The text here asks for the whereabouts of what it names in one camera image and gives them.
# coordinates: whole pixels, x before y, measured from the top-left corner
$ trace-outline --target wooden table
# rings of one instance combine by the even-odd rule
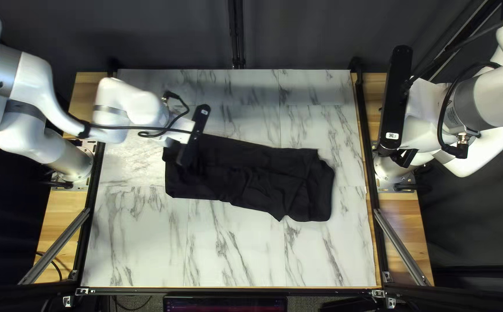
[[[91,120],[97,85],[99,81],[106,76],[106,73],[78,73],[76,76],[72,99],[70,100],[69,112],[78,118]],[[352,74],[352,79],[355,82],[355,74]],[[365,101],[367,105],[367,119],[371,140],[376,140],[378,136],[378,127],[380,123],[380,112],[378,109],[382,106],[385,82],[386,74],[364,74]],[[38,251],[45,252],[55,239],[61,235],[70,222],[84,208],[86,196],[87,192],[51,191],[45,219],[43,221]],[[429,281],[433,283],[423,223],[421,220],[421,212],[417,201],[417,194],[386,193],[379,194],[379,199],[383,214],[388,219],[390,224],[392,224],[394,230],[398,233],[413,258],[417,261],[423,273],[425,273]],[[367,205],[370,217],[373,246],[375,246],[376,242],[374,241],[373,218],[371,215],[369,199],[367,199]],[[68,273],[73,266],[77,240],[78,233],[71,238],[70,242],[67,243],[67,245],[57,255],[57,259],[61,260],[66,267],[65,268],[61,264],[58,264],[61,268],[63,279],[68,276]],[[375,266],[378,271],[376,248],[374,249],[374,252]],[[389,270],[394,281],[414,284],[413,279],[409,276],[406,267],[403,265],[396,250],[388,239],[386,240],[386,252]],[[377,285],[381,285],[379,274],[377,274],[376,277]],[[46,271],[37,280],[37,283],[51,281],[58,281],[58,274],[55,271],[55,268],[49,265]]]
[[[357,75],[352,73],[352,81],[355,83],[356,80]],[[379,108],[382,107],[382,101],[385,94],[385,84],[385,73],[363,74],[363,92],[365,94],[367,122],[371,141],[376,141],[378,139],[378,128],[381,120],[381,112],[379,111]],[[366,157],[363,154],[363,149],[361,149],[361,152],[363,155],[363,162],[365,162]],[[373,238],[373,245],[376,245],[376,242],[374,241],[373,218],[371,215],[371,200],[369,198],[370,197],[367,195],[367,207],[371,222],[371,235]],[[390,222],[423,273],[425,273],[430,283],[434,285],[417,193],[380,193],[378,198],[382,213],[388,222]],[[385,239],[385,245],[386,256],[388,259],[388,269],[394,282],[414,284],[414,281],[403,264],[402,259],[398,255],[398,252],[387,237]],[[374,252],[374,258],[377,259],[376,248]]]

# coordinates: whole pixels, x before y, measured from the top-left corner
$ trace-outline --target mounting plate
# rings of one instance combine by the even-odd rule
[[[371,141],[371,149],[373,150],[371,156],[374,161],[374,157],[377,155],[375,149],[377,148],[377,142]],[[414,193],[414,190],[394,190],[394,183],[384,180],[379,177],[379,175],[375,172],[374,177],[377,182],[377,191],[378,193]],[[400,184],[415,184],[415,175],[413,172],[409,172],[407,175],[402,177],[402,182]]]
[[[77,139],[78,141],[81,141],[81,146],[77,146],[78,149],[80,149],[82,152],[88,154],[92,160],[93,156],[95,153],[95,149],[97,148],[97,141],[95,140],[83,140],[83,139]],[[72,188],[66,189],[63,187],[52,187],[52,190],[60,190],[60,191],[69,191],[69,192],[87,192],[88,187],[89,187],[89,181],[91,179],[91,175],[88,177],[74,181],[72,182]],[[57,172],[54,172],[53,175],[51,176],[51,181],[57,181],[57,182],[66,182],[65,179],[62,179],[63,176]]]

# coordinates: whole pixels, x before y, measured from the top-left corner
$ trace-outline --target black curtain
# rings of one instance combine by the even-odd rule
[[[47,171],[0,150],[0,285],[18,283],[33,265],[49,196],[38,181]]]

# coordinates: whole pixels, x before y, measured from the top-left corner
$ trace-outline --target black cable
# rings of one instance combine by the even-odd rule
[[[149,134],[148,132],[146,131],[140,131],[138,132],[138,135],[140,137],[143,137],[143,138],[157,138],[157,137],[160,137],[161,135],[165,134],[167,131],[169,131],[169,129],[171,128],[171,126],[178,120],[180,119],[182,116],[188,114],[190,112],[190,108],[188,107],[188,105],[186,105],[186,103],[182,100],[181,97],[178,96],[178,94],[176,93],[173,93],[171,91],[166,91],[163,95],[163,98],[175,98],[177,100],[180,101],[180,103],[182,103],[182,105],[184,106],[184,108],[186,108],[186,111],[183,112],[183,113],[180,113],[178,116],[176,116],[168,126],[166,126],[166,130],[162,131],[162,132],[159,132],[157,134]]]
[[[465,45],[470,44],[471,42],[473,42],[473,41],[481,38],[485,34],[491,32],[493,30],[496,30],[496,29],[498,29],[498,28],[500,28],[502,26],[503,26],[503,20],[500,21],[500,22],[498,22],[498,23],[496,23],[496,24],[494,24],[494,25],[492,25],[492,26],[490,26],[489,28],[487,28],[487,29],[485,29],[485,30],[477,33],[477,34],[472,35],[471,37],[469,37],[469,38],[461,41],[460,43],[456,44],[453,47],[446,47],[445,51],[442,52],[442,54],[440,54],[439,57],[437,57],[434,60],[432,60],[425,68],[421,69],[418,74],[413,75],[408,81],[405,82],[407,89],[411,88],[411,85],[413,84],[413,82],[415,80],[417,80],[419,77],[422,77],[423,75],[425,75],[426,73],[428,73],[434,67],[441,66],[442,64],[444,64],[444,62],[446,60],[448,60],[448,58],[450,57],[450,55],[452,55],[457,50],[463,48]]]
[[[503,21],[503,0],[500,4],[500,21]]]
[[[59,181],[40,181],[41,184],[48,185],[50,187],[55,187],[55,188],[65,188],[65,189],[71,189],[73,184],[72,182],[59,182]]]
[[[82,121],[82,120],[80,120],[80,119],[78,119],[78,118],[76,118],[76,117],[74,117],[72,115],[70,115],[70,116],[73,117],[74,119],[78,120],[82,124],[85,123],[86,125],[88,125],[90,127],[99,128],[99,129],[107,129],[107,130],[136,129],[136,130],[161,131],[161,132],[159,132],[157,134],[150,134],[147,131],[140,131],[140,132],[138,132],[138,136],[143,137],[143,138],[157,138],[157,137],[160,137],[161,135],[165,134],[168,131],[192,134],[192,131],[187,131],[187,130],[182,130],[182,129],[172,129],[171,128],[172,125],[178,119],[180,119],[182,116],[185,116],[186,114],[188,114],[190,112],[190,108],[188,107],[188,105],[182,100],[182,98],[178,94],[173,93],[171,91],[165,91],[165,93],[163,95],[163,98],[166,98],[166,99],[175,98],[175,99],[179,100],[180,103],[182,103],[182,105],[184,106],[184,108],[186,108],[185,112],[180,113],[178,116],[176,116],[170,122],[170,124],[168,126],[166,126],[166,127],[146,127],[146,126],[141,126],[141,125],[101,125],[101,124],[88,123],[88,122]]]
[[[474,63],[473,65],[465,68],[459,75],[457,75],[456,79],[452,82],[452,85],[449,87],[448,92],[446,92],[446,95],[444,96],[444,100],[442,101],[442,105],[440,107],[440,113],[438,115],[438,124],[437,124],[437,129],[436,129],[436,135],[438,139],[438,143],[440,144],[440,147],[442,148],[443,151],[446,153],[449,153],[450,155],[457,156],[456,153],[459,153],[459,149],[457,149],[454,146],[450,146],[444,142],[442,139],[442,126],[444,124],[444,116],[446,115],[446,108],[448,107],[448,102],[450,100],[450,97],[452,96],[455,88],[458,85],[458,82],[460,79],[463,78],[467,73],[469,73],[473,69],[478,69],[478,68],[483,68],[483,67],[492,67],[492,68],[498,68],[500,67],[500,64],[495,63],[495,62],[478,62]]]
[[[43,257],[43,252],[36,252],[36,254],[40,257]],[[51,264],[53,264],[53,266],[57,270],[57,273],[59,273],[59,281],[63,281],[63,274],[61,273],[61,269],[59,269],[59,266],[54,261],[51,261]]]
[[[124,309],[124,310],[126,310],[126,311],[137,311],[137,310],[139,310],[139,309],[141,309],[141,308],[145,307],[145,305],[146,305],[147,303],[149,303],[149,301],[151,300],[151,297],[152,297],[152,296],[149,296],[148,300],[146,300],[146,301],[144,302],[144,304],[142,304],[141,306],[139,306],[139,307],[137,307],[137,308],[129,309],[129,308],[127,308],[127,307],[123,306],[122,304],[118,303],[118,301],[116,301],[116,296],[113,296],[113,301],[114,301],[114,303],[115,303],[115,310],[116,310],[116,306],[119,306],[119,307],[123,308],[123,309]]]
[[[170,128],[163,128],[163,127],[145,127],[142,125],[101,125],[101,124],[94,124],[94,123],[91,123],[90,125],[95,128],[107,129],[107,130],[136,129],[136,130],[151,130],[151,131],[165,131],[165,132],[171,131],[171,132],[181,132],[181,133],[192,134],[192,131],[187,131],[187,130],[170,129]]]
[[[432,190],[432,187],[429,185],[424,185],[424,184],[399,184],[396,183],[394,184],[394,190],[395,191],[400,191],[400,190],[425,190],[427,192]]]

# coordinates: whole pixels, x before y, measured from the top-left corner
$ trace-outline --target black pole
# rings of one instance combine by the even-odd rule
[[[367,170],[367,187],[369,188],[369,198],[371,200],[371,213],[374,215],[374,209],[380,209],[378,201],[377,182],[374,178],[374,165],[371,159],[371,137],[369,135],[369,126],[367,123],[367,109],[365,104],[365,95],[363,93],[363,69],[361,59],[354,57],[350,62],[349,69],[357,73],[355,82],[357,110],[359,112],[359,123],[361,124],[361,139],[363,140],[363,154],[365,156],[365,166]],[[378,267],[380,269],[381,283],[384,286],[384,271],[388,271],[388,261],[386,259],[385,235],[380,225],[373,220],[374,240],[377,243]]]
[[[246,67],[244,56],[244,2],[243,0],[228,0],[228,18],[230,24],[230,40],[232,47],[232,68]]]

